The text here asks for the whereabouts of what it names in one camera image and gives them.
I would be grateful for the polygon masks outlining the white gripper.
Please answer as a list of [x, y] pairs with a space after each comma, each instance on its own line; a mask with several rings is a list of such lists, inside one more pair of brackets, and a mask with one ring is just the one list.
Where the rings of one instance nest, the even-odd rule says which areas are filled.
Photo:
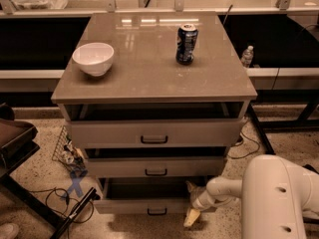
[[186, 211], [183, 226], [191, 227], [200, 216], [200, 211], [207, 210], [211, 207], [209, 195], [204, 187], [197, 187], [191, 181], [186, 181], [187, 191], [190, 193], [190, 206]]

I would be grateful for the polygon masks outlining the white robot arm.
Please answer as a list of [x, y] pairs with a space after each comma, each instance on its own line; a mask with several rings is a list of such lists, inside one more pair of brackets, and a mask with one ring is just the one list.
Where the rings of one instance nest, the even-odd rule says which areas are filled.
[[185, 227], [202, 211], [236, 201], [241, 202], [242, 239], [306, 239], [304, 224], [318, 219], [318, 171], [277, 155], [252, 158], [238, 180], [218, 176], [204, 187], [186, 185], [190, 206]]

